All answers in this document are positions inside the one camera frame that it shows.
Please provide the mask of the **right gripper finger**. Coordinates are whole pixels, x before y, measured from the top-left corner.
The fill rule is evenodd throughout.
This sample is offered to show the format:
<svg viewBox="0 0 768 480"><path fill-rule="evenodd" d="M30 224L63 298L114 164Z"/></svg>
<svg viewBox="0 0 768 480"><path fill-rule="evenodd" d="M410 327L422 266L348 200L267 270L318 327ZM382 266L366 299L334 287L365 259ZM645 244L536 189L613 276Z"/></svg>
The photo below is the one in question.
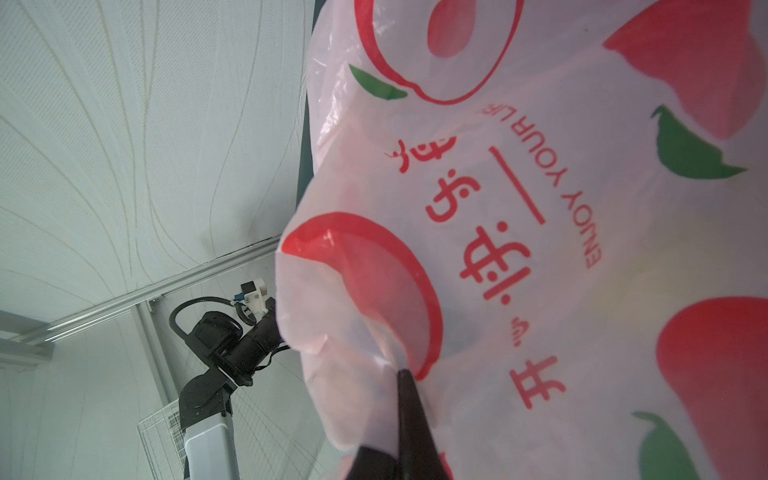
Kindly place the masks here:
<svg viewBox="0 0 768 480"><path fill-rule="evenodd" d="M450 470L436 448L416 381L407 370L397 372L398 453L360 446L347 479L449 480Z"/></svg>

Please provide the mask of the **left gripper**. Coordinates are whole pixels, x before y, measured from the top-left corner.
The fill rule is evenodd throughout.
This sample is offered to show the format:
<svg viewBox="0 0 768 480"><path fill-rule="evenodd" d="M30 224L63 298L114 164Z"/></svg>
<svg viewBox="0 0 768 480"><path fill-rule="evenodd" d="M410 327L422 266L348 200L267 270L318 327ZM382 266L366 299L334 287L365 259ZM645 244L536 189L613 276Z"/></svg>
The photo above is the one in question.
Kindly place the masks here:
<svg viewBox="0 0 768 480"><path fill-rule="evenodd" d="M236 384L252 384L256 372L267 368L272 358L288 350L277 325L276 300L266 300L267 312L225 355L228 375Z"/></svg>

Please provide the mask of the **pink plastic bag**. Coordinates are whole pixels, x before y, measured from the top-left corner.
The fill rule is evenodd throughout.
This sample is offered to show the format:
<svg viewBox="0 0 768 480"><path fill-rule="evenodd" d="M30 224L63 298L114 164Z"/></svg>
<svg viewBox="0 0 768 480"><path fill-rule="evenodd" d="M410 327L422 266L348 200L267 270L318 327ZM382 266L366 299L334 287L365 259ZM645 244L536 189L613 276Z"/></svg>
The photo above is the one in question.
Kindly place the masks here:
<svg viewBox="0 0 768 480"><path fill-rule="evenodd" d="M276 257L328 440L457 479L767 475L767 5L329 1Z"/></svg>

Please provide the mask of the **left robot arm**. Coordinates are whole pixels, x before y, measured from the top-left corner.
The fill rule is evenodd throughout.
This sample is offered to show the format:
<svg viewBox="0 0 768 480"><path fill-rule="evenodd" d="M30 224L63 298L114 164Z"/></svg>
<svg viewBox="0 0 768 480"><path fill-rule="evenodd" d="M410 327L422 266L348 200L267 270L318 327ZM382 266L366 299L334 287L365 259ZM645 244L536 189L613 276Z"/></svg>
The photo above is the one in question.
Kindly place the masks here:
<svg viewBox="0 0 768 480"><path fill-rule="evenodd" d="M187 333L177 322L184 309L199 303L231 306L239 321L220 311L208 311ZM202 361L207 370L189 380L179 399L180 428L186 454L187 479L238 479L231 397L253 385L254 375L273 357L289 349L276 320L276 301L265 301L259 320L248 320L242 303L204 296L188 300L169 315L172 331Z"/></svg>

